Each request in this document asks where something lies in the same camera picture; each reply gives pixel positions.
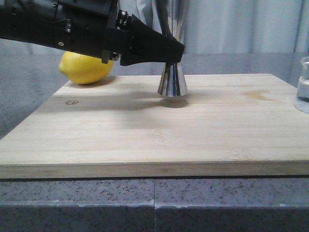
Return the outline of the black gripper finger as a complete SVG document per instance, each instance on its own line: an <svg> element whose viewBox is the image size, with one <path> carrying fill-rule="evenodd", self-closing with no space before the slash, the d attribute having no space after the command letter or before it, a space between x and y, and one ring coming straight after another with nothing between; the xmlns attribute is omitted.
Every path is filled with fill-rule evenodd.
<svg viewBox="0 0 309 232"><path fill-rule="evenodd" d="M121 55L120 65L181 61L184 45L174 37L168 37L152 30L135 15L129 17L128 32L128 45L126 51Z"/></svg>

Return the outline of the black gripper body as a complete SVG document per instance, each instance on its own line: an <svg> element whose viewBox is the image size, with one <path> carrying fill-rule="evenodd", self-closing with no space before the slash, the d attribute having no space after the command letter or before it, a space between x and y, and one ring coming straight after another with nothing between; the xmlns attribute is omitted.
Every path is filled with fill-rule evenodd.
<svg viewBox="0 0 309 232"><path fill-rule="evenodd" d="M106 30L121 29L128 13L116 0L2 0L0 37L116 60L105 47Z"/></svg>

